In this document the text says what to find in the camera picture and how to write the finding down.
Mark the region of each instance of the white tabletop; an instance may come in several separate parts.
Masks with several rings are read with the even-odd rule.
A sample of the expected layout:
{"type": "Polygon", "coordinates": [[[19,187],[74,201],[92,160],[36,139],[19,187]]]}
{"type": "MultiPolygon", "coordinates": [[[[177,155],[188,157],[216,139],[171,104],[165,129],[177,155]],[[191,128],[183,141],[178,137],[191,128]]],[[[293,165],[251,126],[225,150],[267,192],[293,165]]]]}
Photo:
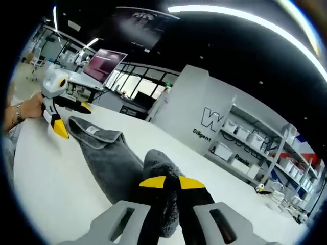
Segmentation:
{"type": "MultiPolygon", "coordinates": [[[[130,148],[144,159],[158,149],[188,177],[203,182],[216,202],[225,202],[252,222],[255,234],[267,241],[295,244],[306,231],[292,218],[270,210],[253,188],[192,151],[155,125],[91,105],[92,114],[58,108],[64,121],[82,117],[104,129],[119,130],[130,148]]],[[[111,206],[88,169],[78,142],[57,136],[44,119],[23,124],[14,162],[14,186],[28,217],[50,243],[76,240],[111,206]]],[[[159,244],[185,244],[178,227],[159,244]]]]}
{"type": "Polygon", "coordinates": [[[104,87],[103,84],[100,83],[98,80],[90,77],[85,73],[77,73],[71,70],[64,70],[67,71],[69,74],[68,82],[74,83],[77,85],[81,85],[87,88],[95,89],[97,91],[103,91],[104,87]]]}

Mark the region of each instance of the folded towel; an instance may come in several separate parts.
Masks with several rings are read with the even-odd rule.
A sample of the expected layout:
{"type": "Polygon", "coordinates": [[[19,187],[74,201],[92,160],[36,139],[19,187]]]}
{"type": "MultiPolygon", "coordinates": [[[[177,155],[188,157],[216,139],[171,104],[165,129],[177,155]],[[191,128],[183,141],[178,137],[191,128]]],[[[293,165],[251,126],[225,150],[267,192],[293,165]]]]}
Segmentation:
{"type": "MultiPolygon", "coordinates": [[[[178,178],[183,175],[179,168],[163,153],[152,149],[148,151],[144,159],[143,179],[157,176],[178,178]]],[[[170,186],[167,190],[167,201],[163,215],[161,237],[170,237],[178,226],[179,211],[177,208],[176,186],[170,186]]]]}
{"type": "Polygon", "coordinates": [[[143,163],[119,131],[104,130],[71,116],[67,129],[82,149],[95,180],[112,204],[127,201],[142,181],[143,163]]]}

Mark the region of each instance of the black ceiling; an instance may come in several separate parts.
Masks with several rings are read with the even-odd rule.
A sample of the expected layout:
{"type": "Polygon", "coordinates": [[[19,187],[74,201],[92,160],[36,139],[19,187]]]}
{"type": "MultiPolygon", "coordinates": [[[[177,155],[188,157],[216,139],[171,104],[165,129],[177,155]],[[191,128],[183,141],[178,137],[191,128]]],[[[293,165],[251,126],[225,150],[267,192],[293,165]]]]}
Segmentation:
{"type": "MultiPolygon", "coordinates": [[[[166,11],[166,6],[175,5],[177,0],[116,2],[118,4],[99,0],[58,1],[59,30],[88,43],[94,37],[110,33],[110,30],[103,33],[101,27],[116,5],[166,11]],[[81,30],[77,32],[68,27],[68,20],[80,25],[81,30]]],[[[246,8],[248,12],[251,6],[254,12],[256,8],[262,10],[264,7],[258,7],[258,1],[231,2],[242,3],[238,8],[246,8]]],[[[283,27],[312,51],[305,34],[292,18],[276,3],[260,0],[260,4],[263,2],[270,7],[266,11],[269,13],[267,19],[274,18],[275,13],[278,17],[275,23],[283,19],[283,27]]],[[[240,18],[204,12],[179,13],[177,16],[180,20],[166,30],[150,53],[134,50],[126,43],[109,45],[106,40],[92,48],[126,52],[128,61],[176,71],[181,71],[187,64],[207,69],[212,77],[251,94],[293,123],[315,152],[325,158],[327,83],[301,51],[274,32],[240,18]]]]}

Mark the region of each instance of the monitor screen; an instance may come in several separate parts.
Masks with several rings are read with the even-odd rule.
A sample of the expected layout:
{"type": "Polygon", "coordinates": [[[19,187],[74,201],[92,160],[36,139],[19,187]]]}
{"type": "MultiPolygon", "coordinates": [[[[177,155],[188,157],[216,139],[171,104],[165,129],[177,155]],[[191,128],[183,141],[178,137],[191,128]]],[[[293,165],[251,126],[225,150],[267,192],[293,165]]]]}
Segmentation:
{"type": "Polygon", "coordinates": [[[101,27],[107,45],[133,45],[149,52],[178,17],[142,8],[116,7],[101,27]]]}
{"type": "Polygon", "coordinates": [[[138,91],[133,102],[137,103],[138,105],[150,110],[153,106],[156,99],[151,98],[150,96],[138,91]]]}
{"type": "Polygon", "coordinates": [[[90,60],[83,72],[98,80],[100,83],[105,83],[111,73],[126,56],[126,54],[120,52],[99,50],[90,60]]]}

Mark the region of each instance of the human hand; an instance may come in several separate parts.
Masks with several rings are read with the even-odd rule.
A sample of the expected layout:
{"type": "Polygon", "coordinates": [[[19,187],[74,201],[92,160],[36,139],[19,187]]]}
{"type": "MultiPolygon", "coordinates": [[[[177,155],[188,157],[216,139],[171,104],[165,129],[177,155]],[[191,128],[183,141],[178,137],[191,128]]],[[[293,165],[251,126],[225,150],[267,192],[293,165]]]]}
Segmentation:
{"type": "Polygon", "coordinates": [[[32,98],[24,101],[21,105],[21,118],[36,118],[42,116],[42,101],[43,97],[41,93],[35,94],[32,98]]]}

